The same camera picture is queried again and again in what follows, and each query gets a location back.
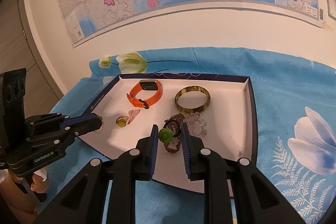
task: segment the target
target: pink crystal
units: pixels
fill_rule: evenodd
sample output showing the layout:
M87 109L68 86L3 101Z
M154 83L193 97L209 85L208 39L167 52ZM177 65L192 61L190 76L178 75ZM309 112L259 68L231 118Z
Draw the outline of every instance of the pink crystal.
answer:
M128 119L126 124L130 124L139 113L140 109L131 109L130 111L128 111Z

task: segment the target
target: beaded ring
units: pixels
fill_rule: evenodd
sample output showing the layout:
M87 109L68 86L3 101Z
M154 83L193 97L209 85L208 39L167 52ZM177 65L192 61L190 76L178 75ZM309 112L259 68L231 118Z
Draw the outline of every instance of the beaded ring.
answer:
M167 152L176 153L181 147L181 126L185 119L182 113L173 115L170 119L165 120L163 129L159 132L159 139L163 142ZM172 144L176 144L176 149L168 147Z

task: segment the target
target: brown bangle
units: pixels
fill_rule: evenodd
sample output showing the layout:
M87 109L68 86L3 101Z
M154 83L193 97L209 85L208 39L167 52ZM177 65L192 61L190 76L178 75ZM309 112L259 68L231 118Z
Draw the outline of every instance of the brown bangle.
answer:
M178 100L179 98L181 97L182 94L184 93L187 93L187 92L190 92L190 91L199 91L199 92L202 92L204 93L206 96L207 96L207 101L200 107L196 107L196 108L185 108L185 107L181 107L179 104L178 104ZM209 104L210 104L210 100L211 100L211 97L210 97L210 94L209 92L203 88L203 87L200 87L200 86L189 86L189 87L185 87L183 89L181 89L176 95L175 95L175 106L177 107L177 109L180 111L180 112L183 112L183 113L188 113L188 114L194 114L195 112L202 112L203 110L205 110Z

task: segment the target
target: wooden cabinet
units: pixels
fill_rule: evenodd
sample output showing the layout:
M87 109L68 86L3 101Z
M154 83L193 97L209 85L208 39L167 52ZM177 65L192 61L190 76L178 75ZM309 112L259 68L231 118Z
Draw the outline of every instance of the wooden cabinet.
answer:
M28 21L22 13L25 11L19 9L19 0L2 0L0 3L0 73L27 69L24 104L25 115L29 117L50 112L60 99L60 92L55 93L55 83L51 87L51 75L46 75L48 72L41 57L37 56L37 48L32 50L34 42L27 41L22 22L28 24Z

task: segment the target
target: amber ring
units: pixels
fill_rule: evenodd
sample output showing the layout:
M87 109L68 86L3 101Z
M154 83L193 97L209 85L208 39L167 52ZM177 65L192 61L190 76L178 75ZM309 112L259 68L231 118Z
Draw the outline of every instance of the amber ring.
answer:
M185 93L190 92L190 91L199 91L199 92L204 93L207 96L207 101L202 106L196 107L196 108L181 107L178 104L179 98L181 97L182 94L185 94ZM200 112L201 113L202 111L204 111L209 106L210 100L211 100L210 94L209 94L209 92L205 88L200 87L200 86L189 86L189 87L185 87L185 88L181 89L175 95L175 100L174 101L175 101L175 106L177 107L177 109L180 112L188 113L188 114L194 114L195 112Z
M119 116L119 117L115 120L115 124L116 124L118 127L125 127L125 126L126 126L126 123L127 123L127 119L128 119L128 116Z

